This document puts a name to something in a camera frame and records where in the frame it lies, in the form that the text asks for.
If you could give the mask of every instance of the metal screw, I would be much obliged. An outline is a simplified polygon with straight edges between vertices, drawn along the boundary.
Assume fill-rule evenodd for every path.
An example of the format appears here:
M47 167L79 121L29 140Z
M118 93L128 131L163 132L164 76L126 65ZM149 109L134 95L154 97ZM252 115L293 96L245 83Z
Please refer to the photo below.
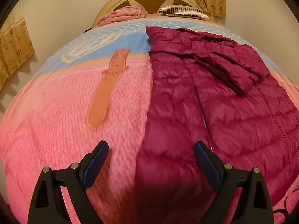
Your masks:
M49 170L50 170L49 167L44 167L42 171L43 171L44 173L47 173L47 172L49 172Z
M77 167L79 167L78 163L76 163L76 162L72 163L72 165L71 165L72 169L76 169Z
M226 163L224 164L224 167L227 169L227 170L230 170L233 168L233 166L230 164L230 163Z
M255 173L260 173L260 172L261 172L261 170L260 170L258 167L254 167L254 168L253 168L253 171L254 171Z

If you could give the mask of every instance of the maroon sleeping bag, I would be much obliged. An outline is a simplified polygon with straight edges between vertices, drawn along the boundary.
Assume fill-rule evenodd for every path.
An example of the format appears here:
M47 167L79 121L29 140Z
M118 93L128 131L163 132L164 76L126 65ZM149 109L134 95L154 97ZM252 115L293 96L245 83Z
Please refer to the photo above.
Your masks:
M198 224L215 194L196 166L198 140L235 168L260 168L276 204L299 173L299 112L285 89L248 45L188 29L147 34L153 88L136 159L138 223Z

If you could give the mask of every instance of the fleece blanket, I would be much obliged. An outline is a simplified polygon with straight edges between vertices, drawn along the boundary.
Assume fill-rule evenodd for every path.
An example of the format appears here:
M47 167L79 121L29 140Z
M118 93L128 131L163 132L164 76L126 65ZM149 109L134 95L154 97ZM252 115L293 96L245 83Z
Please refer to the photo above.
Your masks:
M105 224L132 223L136 157L145 136L152 88L146 26L188 28L248 44L216 24L158 17L95 28L61 48L17 94L0 124L0 157L9 204L21 224L27 223L43 167L66 168L100 140L106 140L111 151L87 195ZM255 50L295 102L297 88ZM298 187L297 178L273 208L283 206L287 198L286 209L291 210L290 196L297 194L293 191ZM63 195L72 222L78 224L64 189Z

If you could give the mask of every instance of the black clamp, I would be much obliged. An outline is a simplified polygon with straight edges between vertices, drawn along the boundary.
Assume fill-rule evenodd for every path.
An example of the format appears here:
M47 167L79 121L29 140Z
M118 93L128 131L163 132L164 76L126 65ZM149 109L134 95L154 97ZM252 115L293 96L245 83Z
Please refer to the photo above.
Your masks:
M80 163L54 171L43 168L31 199L28 224L71 224L60 187L67 187L81 224L103 224L85 191L94 184L108 152L108 143L100 141Z
M81 224L103 224L85 191L94 184L108 153L108 143L100 141L80 163L54 171L45 167L34 189L28 224L71 224L61 193L62 186L67 187ZM202 141L195 143L194 155L210 186L217 191L199 224L222 224L237 187L242 187L242 192L231 224L274 223L270 196L257 167L244 171L229 163L223 164Z
M194 155L217 195L199 224L222 224L237 187L242 187L231 224L273 224L274 217L267 186L259 168L235 169L213 154L202 141L194 145Z

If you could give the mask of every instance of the pink blanket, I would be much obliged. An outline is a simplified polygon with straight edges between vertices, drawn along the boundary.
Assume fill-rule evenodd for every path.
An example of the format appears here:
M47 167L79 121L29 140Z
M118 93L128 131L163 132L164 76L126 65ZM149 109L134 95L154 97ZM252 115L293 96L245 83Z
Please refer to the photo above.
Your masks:
M135 159L145 134L151 67L136 55L127 58L128 67L114 87L105 121L91 129L86 114L109 61L96 59L37 77L7 109L0 125L0 157L10 207L21 224L27 223L42 168L55 170L79 162L102 139L110 152L87 195L105 224L132 224ZM79 224L65 188L62 193L72 223Z
M137 18L145 18L145 13L142 10L141 4L126 6L111 13L105 14L98 20L95 28L114 22L127 21Z

